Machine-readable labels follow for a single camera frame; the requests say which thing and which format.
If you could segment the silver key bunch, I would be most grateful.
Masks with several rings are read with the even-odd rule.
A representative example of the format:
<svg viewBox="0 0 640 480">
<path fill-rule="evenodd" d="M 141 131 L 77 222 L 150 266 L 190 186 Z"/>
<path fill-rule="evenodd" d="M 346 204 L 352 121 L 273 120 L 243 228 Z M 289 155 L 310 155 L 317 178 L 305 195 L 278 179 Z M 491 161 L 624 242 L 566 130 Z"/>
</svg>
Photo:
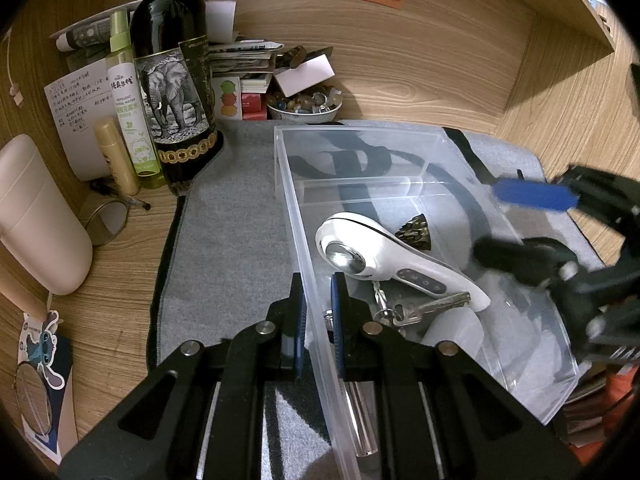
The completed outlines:
<svg viewBox="0 0 640 480">
<path fill-rule="evenodd" d="M 455 294 L 417 304 L 392 304 L 387 299 L 386 293 L 379 282 L 372 282 L 373 296 L 378 310 L 373 315 L 375 322 L 400 328 L 420 324 L 424 315 L 439 314 L 452 308 L 466 307 L 471 303 L 471 295 L 468 292 L 456 292 Z"/>
</svg>

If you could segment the white handheld massager device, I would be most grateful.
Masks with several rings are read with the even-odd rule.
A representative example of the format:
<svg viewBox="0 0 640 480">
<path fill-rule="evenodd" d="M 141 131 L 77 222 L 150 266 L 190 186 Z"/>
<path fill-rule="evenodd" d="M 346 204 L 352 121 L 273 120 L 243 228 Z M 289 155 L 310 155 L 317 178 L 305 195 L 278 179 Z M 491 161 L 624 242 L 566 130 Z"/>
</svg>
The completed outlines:
<svg viewBox="0 0 640 480">
<path fill-rule="evenodd" d="M 318 227 L 314 241 L 324 261 L 356 280 L 395 280 L 434 299 L 467 292 L 476 312 L 490 305 L 486 292 L 461 271 L 419 252 L 363 214 L 334 214 Z"/>
</svg>

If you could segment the dark patterned cone shell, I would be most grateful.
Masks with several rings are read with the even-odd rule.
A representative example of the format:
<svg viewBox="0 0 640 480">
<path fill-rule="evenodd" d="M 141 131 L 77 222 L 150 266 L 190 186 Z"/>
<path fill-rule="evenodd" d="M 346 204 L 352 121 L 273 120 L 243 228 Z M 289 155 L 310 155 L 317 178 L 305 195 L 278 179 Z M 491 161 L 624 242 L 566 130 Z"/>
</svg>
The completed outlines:
<svg viewBox="0 0 640 480">
<path fill-rule="evenodd" d="M 414 216 L 396 231 L 395 236 L 420 252 L 432 250 L 431 231 L 425 214 Z"/>
</svg>

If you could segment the clear plastic storage box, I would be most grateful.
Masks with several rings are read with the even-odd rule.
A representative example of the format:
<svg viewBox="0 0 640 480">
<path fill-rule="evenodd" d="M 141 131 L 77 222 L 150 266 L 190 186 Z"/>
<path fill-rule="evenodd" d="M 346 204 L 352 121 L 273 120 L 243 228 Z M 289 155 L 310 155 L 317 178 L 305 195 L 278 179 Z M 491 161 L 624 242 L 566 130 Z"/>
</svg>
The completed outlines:
<svg viewBox="0 0 640 480">
<path fill-rule="evenodd" d="M 480 314 L 478 362 L 541 422 L 550 422 L 578 382 L 578 367 L 558 311 L 542 292 L 480 268 L 472 244 L 485 235 L 519 240 L 487 188 L 438 127 L 279 126 L 274 130 L 277 188 L 288 213 L 292 258 L 306 296 L 308 350 L 337 468 L 356 479 L 354 430 L 324 315 L 332 268 L 314 236 L 340 211 L 396 231 L 424 216 L 432 255 L 490 297 Z"/>
</svg>

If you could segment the grey mat with black letters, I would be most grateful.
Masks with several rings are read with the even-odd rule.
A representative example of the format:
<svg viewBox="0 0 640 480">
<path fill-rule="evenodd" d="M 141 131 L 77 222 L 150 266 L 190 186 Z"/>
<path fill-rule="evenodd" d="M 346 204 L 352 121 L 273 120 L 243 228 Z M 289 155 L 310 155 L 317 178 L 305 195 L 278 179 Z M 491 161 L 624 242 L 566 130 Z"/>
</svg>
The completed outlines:
<svg viewBox="0 0 640 480">
<path fill-rule="evenodd" d="M 357 122 L 372 127 L 434 127 Z M 261 321 L 273 301 L 284 298 L 297 273 L 288 213 L 277 188 L 274 130 L 283 122 L 228 122 L 224 148 L 203 169 L 179 202 L 158 271 L 148 358 L 166 359 L 183 341 L 218 344 Z M 478 182 L 491 194 L 495 177 L 544 175 L 525 148 L 482 134 L 441 128 L 454 142 Z M 602 260 L 565 212 L 500 205 L 520 240 L 558 240 L 589 269 Z M 262 474 L 267 479 L 343 479 L 305 344 L 302 378 L 270 387 L 265 402 Z"/>
</svg>

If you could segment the white bowl of stones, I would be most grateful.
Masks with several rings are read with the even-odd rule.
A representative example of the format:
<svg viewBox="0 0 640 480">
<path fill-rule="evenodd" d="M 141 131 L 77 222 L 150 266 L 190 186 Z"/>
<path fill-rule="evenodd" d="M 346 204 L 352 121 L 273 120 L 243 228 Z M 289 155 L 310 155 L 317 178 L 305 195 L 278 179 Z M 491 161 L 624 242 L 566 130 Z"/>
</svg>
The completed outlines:
<svg viewBox="0 0 640 480">
<path fill-rule="evenodd" d="M 266 105 L 269 116 L 275 120 L 289 120 L 307 125 L 328 124 L 334 122 L 343 106 L 343 92 L 331 87 L 326 91 L 299 93 L 290 98 L 283 94 L 268 94 Z"/>
</svg>

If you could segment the white folded card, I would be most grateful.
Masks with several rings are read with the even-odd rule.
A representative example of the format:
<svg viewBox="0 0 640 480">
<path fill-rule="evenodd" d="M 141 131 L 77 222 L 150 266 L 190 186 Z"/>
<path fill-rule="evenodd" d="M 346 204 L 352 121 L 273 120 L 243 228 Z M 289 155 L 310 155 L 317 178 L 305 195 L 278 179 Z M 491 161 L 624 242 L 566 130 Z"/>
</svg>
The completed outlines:
<svg viewBox="0 0 640 480">
<path fill-rule="evenodd" d="M 287 98 L 334 76 L 334 69 L 325 54 L 303 62 L 296 68 L 287 68 L 274 74 L 280 90 Z"/>
</svg>

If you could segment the beige lip balm tube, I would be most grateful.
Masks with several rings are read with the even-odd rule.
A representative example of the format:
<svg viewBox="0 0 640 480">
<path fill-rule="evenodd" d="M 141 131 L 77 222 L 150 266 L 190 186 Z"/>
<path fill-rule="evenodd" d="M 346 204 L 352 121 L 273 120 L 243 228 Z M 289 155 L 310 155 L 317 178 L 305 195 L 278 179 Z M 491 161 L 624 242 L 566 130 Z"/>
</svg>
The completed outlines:
<svg viewBox="0 0 640 480">
<path fill-rule="evenodd" d="M 137 195 L 140 184 L 115 119 L 113 117 L 99 119 L 94 124 L 93 131 L 119 189 L 126 195 Z"/>
</svg>

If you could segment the fruit picture box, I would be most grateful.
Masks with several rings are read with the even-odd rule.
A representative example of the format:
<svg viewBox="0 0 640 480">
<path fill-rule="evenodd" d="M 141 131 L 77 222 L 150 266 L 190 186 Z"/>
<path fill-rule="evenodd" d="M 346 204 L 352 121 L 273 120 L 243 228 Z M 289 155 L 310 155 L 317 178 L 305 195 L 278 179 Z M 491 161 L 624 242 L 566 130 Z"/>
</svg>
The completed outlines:
<svg viewBox="0 0 640 480">
<path fill-rule="evenodd" d="M 241 120 L 241 81 L 239 77 L 224 76 L 212 79 L 215 114 L 219 118 Z"/>
</svg>

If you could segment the blue cartoon sticker card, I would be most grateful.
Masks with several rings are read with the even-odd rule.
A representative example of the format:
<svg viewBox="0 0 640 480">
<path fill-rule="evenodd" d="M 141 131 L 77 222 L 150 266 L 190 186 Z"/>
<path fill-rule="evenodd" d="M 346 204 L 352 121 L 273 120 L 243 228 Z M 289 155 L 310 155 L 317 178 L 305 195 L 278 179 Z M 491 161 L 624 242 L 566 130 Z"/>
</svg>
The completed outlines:
<svg viewBox="0 0 640 480">
<path fill-rule="evenodd" d="M 35 434 L 20 412 L 25 438 L 57 465 L 78 442 L 73 351 L 70 341 L 58 333 L 58 324 L 60 315 L 55 310 L 49 311 L 42 321 L 25 315 L 17 349 L 17 366 L 29 362 L 38 370 L 46 384 L 52 411 L 52 427 L 46 436 Z"/>
</svg>

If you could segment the beige plastic cup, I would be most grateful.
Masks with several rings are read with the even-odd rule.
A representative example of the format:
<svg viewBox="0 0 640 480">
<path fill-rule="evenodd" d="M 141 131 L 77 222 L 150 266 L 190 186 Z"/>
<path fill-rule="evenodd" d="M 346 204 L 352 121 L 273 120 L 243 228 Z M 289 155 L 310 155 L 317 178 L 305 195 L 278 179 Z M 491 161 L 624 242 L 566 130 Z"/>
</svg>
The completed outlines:
<svg viewBox="0 0 640 480">
<path fill-rule="evenodd" d="M 48 292 L 66 296 L 85 281 L 93 246 L 30 136 L 1 149 L 1 243 Z"/>
</svg>

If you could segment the green white spray bottle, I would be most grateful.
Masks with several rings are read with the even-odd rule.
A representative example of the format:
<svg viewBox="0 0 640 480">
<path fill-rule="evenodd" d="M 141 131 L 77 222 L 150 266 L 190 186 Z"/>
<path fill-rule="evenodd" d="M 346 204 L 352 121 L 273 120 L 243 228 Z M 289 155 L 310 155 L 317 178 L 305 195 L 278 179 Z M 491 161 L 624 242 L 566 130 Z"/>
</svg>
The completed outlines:
<svg viewBox="0 0 640 480">
<path fill-rule="evenodd" d="M 144 188 L 160 188 L 165 179 L 146 123 L 126 9 L 117 10 L 110 16 L 110 55 L 106 58 L 106 73 L 134 172 Z"/>
</svg>

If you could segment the dark wine bottle elephant label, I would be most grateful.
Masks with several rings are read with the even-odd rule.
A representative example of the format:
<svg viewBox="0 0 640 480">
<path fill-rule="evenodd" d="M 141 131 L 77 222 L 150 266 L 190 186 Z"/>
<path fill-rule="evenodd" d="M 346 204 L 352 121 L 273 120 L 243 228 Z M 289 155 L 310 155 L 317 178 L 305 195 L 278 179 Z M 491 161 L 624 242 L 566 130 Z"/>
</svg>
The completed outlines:
<svg viewBox="0 0 640 480">
<path fill-rule="evenodd" d="M 142 0 L 130 37 L 145 120 L 168 188 L 186 195 L 218 154 L 204 0 Z"/>
</svg>

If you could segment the white handwritten note paper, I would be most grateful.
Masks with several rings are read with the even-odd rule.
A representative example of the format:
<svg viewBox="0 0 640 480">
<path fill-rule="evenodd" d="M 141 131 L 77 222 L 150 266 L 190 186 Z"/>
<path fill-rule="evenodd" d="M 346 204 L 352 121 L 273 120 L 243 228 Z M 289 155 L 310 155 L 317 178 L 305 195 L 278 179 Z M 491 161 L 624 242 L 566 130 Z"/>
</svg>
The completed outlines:
<svg viewBox="0 0 640 480">
<path fill-rule="evenodd" d="M 108 177 L 108 169 L 94 134 L 94 124 L 115 116 L 106 61 L 75 70 L 44 87 L 44 94 L 74 175 L 82 182 Z"/>
</svg>

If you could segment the glasses with thin frame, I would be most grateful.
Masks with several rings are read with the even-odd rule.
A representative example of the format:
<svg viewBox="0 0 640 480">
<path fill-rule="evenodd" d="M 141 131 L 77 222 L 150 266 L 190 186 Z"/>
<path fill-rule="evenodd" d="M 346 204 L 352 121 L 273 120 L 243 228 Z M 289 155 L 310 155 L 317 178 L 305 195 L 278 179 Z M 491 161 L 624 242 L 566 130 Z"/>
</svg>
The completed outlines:
<svg viewBox="0 0 640 480">
<path fill-rule="evenodd" d="M 130 209 L 150 211 L 151 205 L 122 192 L 108 179 L 88 183 L 90 196 L 81 207 L 79 219 L 87 231 L 93 247 L 111 243 L 126 228 Z"/>
</svg>

